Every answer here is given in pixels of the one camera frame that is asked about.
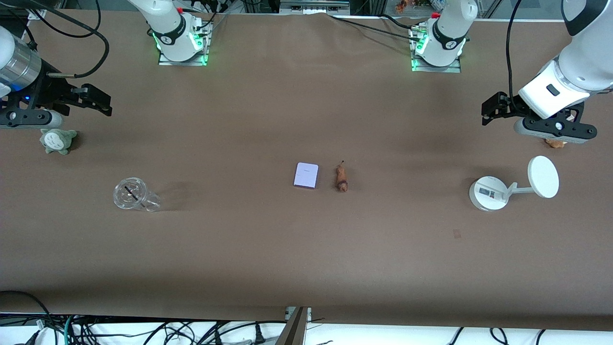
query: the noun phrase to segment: clear plastic cup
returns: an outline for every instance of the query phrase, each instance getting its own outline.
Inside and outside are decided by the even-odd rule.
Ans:
[[[120,209],[155,212],[160,208],[159,196],[138,177],[122,180],[113,191],[113,200]]]

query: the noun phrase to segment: metal frame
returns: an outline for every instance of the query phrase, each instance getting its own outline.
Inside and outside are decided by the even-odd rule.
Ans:
[[[281,0],[279,14],[351,15],[349,0]]]
[[[370,15],[383,13],[386,5],[387,0],[370,0]]]
[[[492,3],[492,5],[485,11],[485,13],[481,16],[481,18],[492,18],[492,15],[494,15],[494,12],[496,12],[496,10],[498,9],[498,6],[500,6],[500,4],[503,2],[504,0],[494,0],[494,2]]]
[[[289,318],[275,345],[303,345],[307,322],[308,307],[298,307]]]
[[[243,4],[245,5],[246,13],[262,13],[262,10],[260,9],[262,0],[244,0]]]

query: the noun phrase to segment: white card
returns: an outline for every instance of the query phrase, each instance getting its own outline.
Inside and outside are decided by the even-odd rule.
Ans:
[[[294,185],[297,187],[315,188],[319,166],[309,163],[298,163]]]

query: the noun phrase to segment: metal mounting plate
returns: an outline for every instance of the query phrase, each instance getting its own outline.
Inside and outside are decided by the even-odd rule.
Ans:
[[[197,18],[196,25],[202,25],[202,19]],[[197,44],[202,44],[203,49],[197,52],[191,59],[176,62],[170,61],[162,53],[159,54],[158,65],[160,66],[206,66],[208,64],[208,53],[211,47],[211,37],[213,34],[213,23],[206,24],[196,34],[202,35],[200,38],[194,39]]]
[[[422,39],[425,33],[424,30],[425,27],[421,25],[414,25],[413,28],[409,30],[409,37],[417,37]],[[454,62],[445,67],[432,66],[431,64],[425,62],[421,56],[415,53],[418,44],[419,42],[414,41],[409,43],[409,47],[411,49],[411,69],[413,72],[460,73],[462,71],[460,68],[459,57],[455,58]]]

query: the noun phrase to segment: silver metal cylinder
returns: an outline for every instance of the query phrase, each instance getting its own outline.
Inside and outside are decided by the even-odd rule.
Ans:
[[[8,85],[13,91],[19,91],[33,81],[40,74],[42,62],[40,56],[19,38],[13,36],[15,50],[9,62],[0,69],[0,83]]]

